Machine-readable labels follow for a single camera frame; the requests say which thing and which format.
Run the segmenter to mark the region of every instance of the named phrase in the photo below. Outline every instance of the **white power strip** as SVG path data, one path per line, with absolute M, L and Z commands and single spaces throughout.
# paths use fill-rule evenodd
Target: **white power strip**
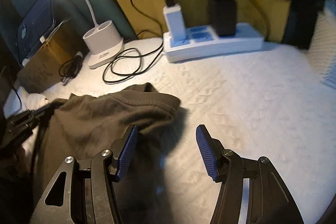
M 169 62 L 258 51 L 264 43 L 263 36 L 248 23 L 238 23 L 236 35 L 231 37 L 219 37 L 211 26 L 189 28 L 187 36 L 186 41 L 171 42 L 169 32 L 163 35 L 164 51 Z

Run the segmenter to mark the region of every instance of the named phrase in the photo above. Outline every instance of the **white wicker basket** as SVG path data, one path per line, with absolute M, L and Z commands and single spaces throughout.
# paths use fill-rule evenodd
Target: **white wicker basket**
M 336 18 L 332 13 L 318 15 L 307 56 L 321 81 L 336 88 Z

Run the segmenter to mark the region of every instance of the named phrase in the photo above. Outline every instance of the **brown box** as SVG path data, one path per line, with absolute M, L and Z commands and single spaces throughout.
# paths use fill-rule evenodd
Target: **brown box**
M 20 85 L 29 93 L 41 93 L 61 81 L 58 70 L 77 52 L 88 52 L 83 39 L 74 31 L 71 22 L 62 25 L 28 64 L 18 73 Z

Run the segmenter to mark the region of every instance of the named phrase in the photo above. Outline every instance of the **black charger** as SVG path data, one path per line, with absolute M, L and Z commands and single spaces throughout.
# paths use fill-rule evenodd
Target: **black charger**
M 237 5 L 235 0 L 208 0 L 208 19 L 219 37 L 236 34 Z

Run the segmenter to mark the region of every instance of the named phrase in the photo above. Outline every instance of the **blue gripper pad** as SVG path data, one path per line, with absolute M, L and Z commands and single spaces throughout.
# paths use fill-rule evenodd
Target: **blue gripper pad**
M 132 156 L 134 154 L 135 146 L 138 141 L 138 129 L 134 127 L 132 132 L 130 133 L 126 144 L 120 153 L 120 157 L 118 158 L 118 168 L 116 177 L 118 180 L 121 180 L 126 174 L 131 162 Z
M 205 137 L 205 134 L 207 134 L 208 137 L 211 139 L 208 132 L 202 131 L 201 126 L 198 126 L 196 128 L 196 141 L 198 144 L 199 151 L 201 152 L 205 168 L 207 170 L 208 175 L 212 177 L 213 181 L 215 181 L 219 176 L 217 171 L 216 158 L 212 153 L 210 145 Z

